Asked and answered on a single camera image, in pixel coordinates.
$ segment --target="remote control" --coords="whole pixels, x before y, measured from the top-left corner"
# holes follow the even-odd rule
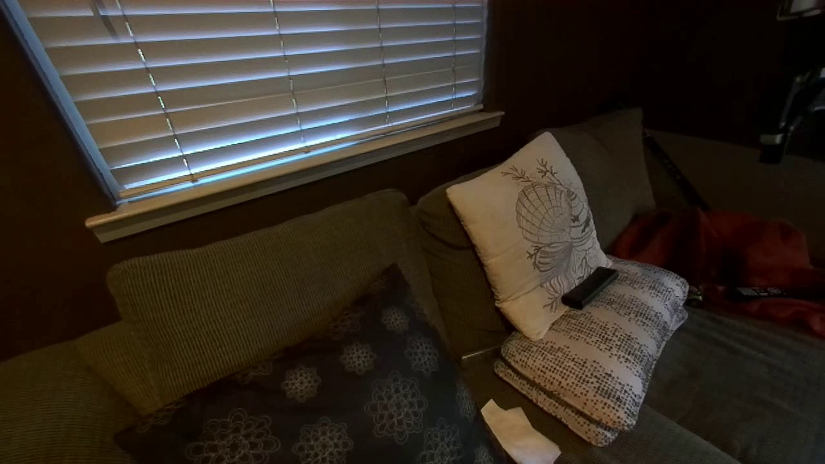
[[[616,269],[597,269],[584,283],[563,297],[563,304],[573,309],[586,309],[612,281],[616,281]]]

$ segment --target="white paper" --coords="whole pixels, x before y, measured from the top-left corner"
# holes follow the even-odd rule
[[[543,435],[522,407],[503,409],[496,399],[491,399],[483,407],[483,417],[499,444],[518,464],[555,464],[563,457],[559,446]]]

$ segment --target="red blanket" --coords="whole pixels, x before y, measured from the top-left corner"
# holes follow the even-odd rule
[[[825,339],[825,272],[812,266],[804,232],[791,224],[653,211],[621,232],[612,254],[687,277],[715,309]]]

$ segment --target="seat cushion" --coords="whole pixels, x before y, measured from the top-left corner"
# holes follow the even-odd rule
[[[822,340],[693,309],[662,354],[648,406],[740,461],[825,461],[822,385]]]
[[[441,331],[415,221],[396,190],[209,248],[126,261],[108,286],[166,406],[301,340],[312,321],[393,264]]]

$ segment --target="window sill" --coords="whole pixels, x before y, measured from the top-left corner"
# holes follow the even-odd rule
[[[500,118],[503,118],[500,110],[469,113],[461,118],[441,121],[441,123],[412,128],[406,135],[371,140],[360,148],[343,149],[332,158],[308,159],[301,165],[290,165],[278,171],[260,171],[256,175],[245,175],[238,180],[189,188],[185,194],[178,194],[178,197],[126,205],[126,207],[120,207],[116,211],[95,215],[85,220],[85,226],[93,230],[102,243],[115,243],[115,239],[158,230],[174,221],[183,221],[198,215],[209,215],[243,201],[298,188],[321,179],[341,175],[349,171],[360,171],[365,165],[410,156],[410,153],[445,145],[466,135],[496,128]]]

